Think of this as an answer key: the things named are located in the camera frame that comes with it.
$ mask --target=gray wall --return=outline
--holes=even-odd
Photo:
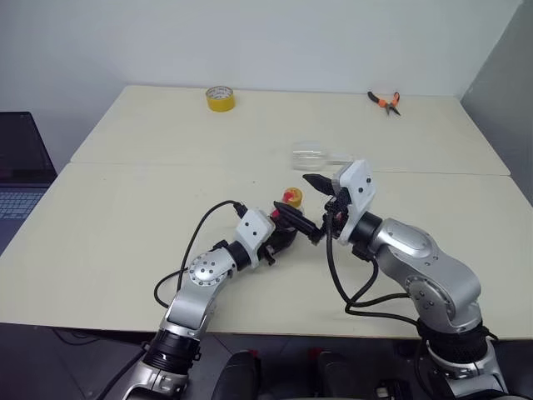
[[[518,7],[461,103],[533,204],[533,0]]]
[[[56,167],[128,83],[462,96],[520,0],[0,0],[0,110]]]

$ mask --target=laptop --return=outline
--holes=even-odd
[[[56,176],[32,114],[0,112],[0,254]]]

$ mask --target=yellow object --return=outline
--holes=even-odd
[[[217,113],[229,111],[235,107],[233,91],[227,86],[215,86],[207,89],[207,105]]]
[[[285,190],[283,195],[284,203],[294,208],[298,208],[301,205],[301,200],[303,199],[303,193],[297,187],[289,187]]]

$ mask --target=white table surface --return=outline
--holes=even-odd
[[[485,323],[502,338],[533,337],[533,213],[509,177],[378,172],[372,211],[429,231],[469,265],[483,287]],[[200,216],[233,198],[271,209],[284,188],[304,191],[320,220],[326,198],[300,173],[184,166],[69,164],[0,257],[0,322],[153,331],[164,313],[152,298],[179,265]],[[232,238],[231,207],[213,216],[192,254]],[[349,292],[371,273],[350,248],[336,261]],[[169,300],[175,283],[165,286]],[[380,275],[370,296],[397,292]],[[409,300],[376,307],[414,317]],[[240,274],[219,297],[213,332],[416,337],[401,322],[350,317],[326,266],[324,243],[299,236],[277,263]]]
[[[388,117],[366,94],[235,96],[219,113],[205,89],[126,87],[72,161],[288,168],[293,142],[320,140],[377,172],[509,174],[454,97],[402,96]]]

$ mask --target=pliers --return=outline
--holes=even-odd
[[[390,111],[392,110],[396,115],[400,115],[398,110],[396,110],[396,106],[398,105],[398,102],[400,101],[400,93],[395,92],[394,96],[392,96],[391,102],[386,102],[382,98],[379,98],[372,92],[367,92],[368,98],[370,98],[374,103],[377,103],[378,106],[385,108],[386,115],[389,115]]]

